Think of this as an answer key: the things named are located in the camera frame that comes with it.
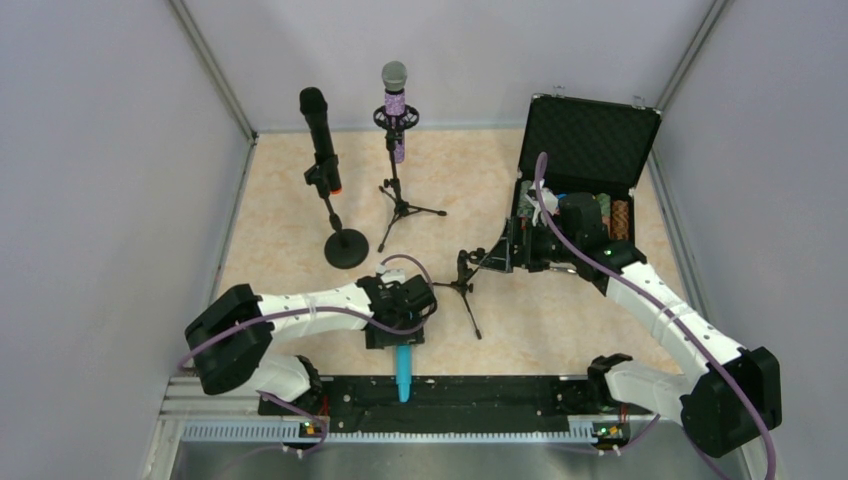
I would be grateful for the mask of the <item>black tripod stand with clip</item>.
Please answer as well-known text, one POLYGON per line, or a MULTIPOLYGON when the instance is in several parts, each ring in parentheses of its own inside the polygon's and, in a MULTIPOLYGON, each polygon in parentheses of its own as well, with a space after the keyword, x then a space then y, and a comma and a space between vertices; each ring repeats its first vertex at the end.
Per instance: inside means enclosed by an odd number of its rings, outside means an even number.
POLYGON ((467 295, 473 292, 474 285, 472 283, 472 279, 478 272, 479 268, 482 266, 482 262, 485 261, 487 258, 488 252, 484 248, 477 248, 473 251, 460 250, 457 254, 456 260, 457 278, 448 283, 433 283, 435 287, 450 288, 451 290, 457 292, 460 295, 460 298, 463 301, 474 331, 474 335, 477 340, 481 340, 483 336, 476 321, 475 315, 472 311, 471 305, 468 301, 467 295))

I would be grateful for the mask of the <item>teal toy microphone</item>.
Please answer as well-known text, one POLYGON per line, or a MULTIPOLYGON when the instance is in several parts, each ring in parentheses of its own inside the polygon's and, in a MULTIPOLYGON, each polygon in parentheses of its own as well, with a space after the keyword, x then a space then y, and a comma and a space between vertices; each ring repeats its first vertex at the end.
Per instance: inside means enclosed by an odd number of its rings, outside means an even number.
POLYGON ((412 347, 399 345, 395 349, 395 385, 398 400, 407 403, 411 396, 412 385, 412 347))

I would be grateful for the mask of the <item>black round-base mic stand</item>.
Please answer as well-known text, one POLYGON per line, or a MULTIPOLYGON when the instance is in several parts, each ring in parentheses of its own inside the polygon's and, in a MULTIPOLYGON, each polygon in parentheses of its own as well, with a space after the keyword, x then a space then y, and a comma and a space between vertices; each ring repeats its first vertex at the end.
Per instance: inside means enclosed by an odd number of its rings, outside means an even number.
POLYGON ((358 230, 345 228, 336 213, 330 195, 331 177, 338 174, 338 157, 315 157, 315 163, 304 172, 307 185, 314 186, 328 211, 333 233, 324 244, 323 252, 327 262, 338 269, 352 269, 364 262, 369 253, 368 240, 358 230))

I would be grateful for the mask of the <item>black tripod shock-mount stand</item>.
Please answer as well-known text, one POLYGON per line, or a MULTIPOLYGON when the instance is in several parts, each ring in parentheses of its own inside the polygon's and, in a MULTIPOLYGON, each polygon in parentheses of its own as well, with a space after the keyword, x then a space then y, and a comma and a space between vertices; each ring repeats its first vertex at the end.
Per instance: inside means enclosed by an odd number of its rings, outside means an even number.
POLYGON ((448 212, 414 205, 403 196, 402 182, 398 174, 398 164, 401 154, 405 152, 405 132, 414 128, 419 123, 420 115, 418 110, 412 106, 404 106, 402 109, 381 106, 373 112, 372 119, 374 124, 385 132, 385 147, 389 155, 391 167, 391 176, 384 179, 383 184, 378 187, 378 190, 393 203, 391 220, 388 222, 377 248, 378 252, 382 253, 393 227, 400 220, 420 213, 445 217, 448 215, 448 212))

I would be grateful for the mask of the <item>purple glitter microphone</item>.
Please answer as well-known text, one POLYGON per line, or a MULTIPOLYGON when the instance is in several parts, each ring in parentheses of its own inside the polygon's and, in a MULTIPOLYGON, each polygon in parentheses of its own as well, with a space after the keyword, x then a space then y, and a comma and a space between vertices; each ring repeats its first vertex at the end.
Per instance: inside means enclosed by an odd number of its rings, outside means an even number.
POLYGON ((395 133, 394 155, 396 164, 405 160, 404 129, 401 122, 406 111, 405 86, 407 82, 406 66, 398 61, 392 60, 386 63, 381 72, 384 85, 384 108, 388 120, 392 124, 395 133))

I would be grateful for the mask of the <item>black microphone orange end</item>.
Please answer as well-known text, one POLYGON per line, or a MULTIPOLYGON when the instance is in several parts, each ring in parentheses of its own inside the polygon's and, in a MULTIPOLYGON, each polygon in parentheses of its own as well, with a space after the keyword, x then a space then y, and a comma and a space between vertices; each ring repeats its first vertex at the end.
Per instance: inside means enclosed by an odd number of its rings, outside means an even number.
POLYGON ((338 194, 342 191, 342 183, 328 124, 327 102, 317 87, 304 88, 299 94, 299 102, 315 150, 314 165, 304 173, 305 179, 309 185, 321 183, 329 193, 338 194))

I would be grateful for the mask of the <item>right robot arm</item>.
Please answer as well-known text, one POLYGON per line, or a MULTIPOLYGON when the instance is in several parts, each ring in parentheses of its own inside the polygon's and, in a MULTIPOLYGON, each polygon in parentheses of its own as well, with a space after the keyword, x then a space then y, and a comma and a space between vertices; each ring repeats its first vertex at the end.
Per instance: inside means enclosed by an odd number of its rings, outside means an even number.
POLYGON ((678 424, 704 454, 719 458, 783 422, 780 365, 720 332, 659 276, 624 233, 627 203, 605 194, 556 193, 545 181, 518 182, 504 234, 480 265, 528 272, 569 264, 606 299, 631 313, 676 362, 670 374, 626 354, 589 368, 604 402, 633 404, 678 424))

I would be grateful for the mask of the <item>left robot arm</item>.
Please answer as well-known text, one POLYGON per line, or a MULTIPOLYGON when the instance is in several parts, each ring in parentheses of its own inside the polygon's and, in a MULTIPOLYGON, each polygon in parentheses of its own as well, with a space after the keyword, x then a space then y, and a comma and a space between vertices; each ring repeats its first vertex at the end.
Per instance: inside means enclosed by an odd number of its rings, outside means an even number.
POLYGON ((438 308, 422 275, 381 270, 335 288, 302 294, 259 294, 229 288, 185 329, 201 389, 217 396, 244 387, 301 409, 324 395, 317 368, 304 355, 275 346, 334 331, 362 331, 369 349, 417 342, 438 308))

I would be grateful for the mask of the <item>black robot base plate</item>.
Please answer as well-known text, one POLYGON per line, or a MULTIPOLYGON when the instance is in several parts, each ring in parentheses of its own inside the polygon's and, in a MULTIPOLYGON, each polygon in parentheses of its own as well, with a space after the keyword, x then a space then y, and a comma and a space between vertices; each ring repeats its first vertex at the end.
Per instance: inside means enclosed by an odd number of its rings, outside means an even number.
POLYGON ((408 400, 394 377, 324 377, 294 406, 324 419, 338 435, 506 437, 619 436, 645 409, 604 399, 584 376, 414 376, 408 400))

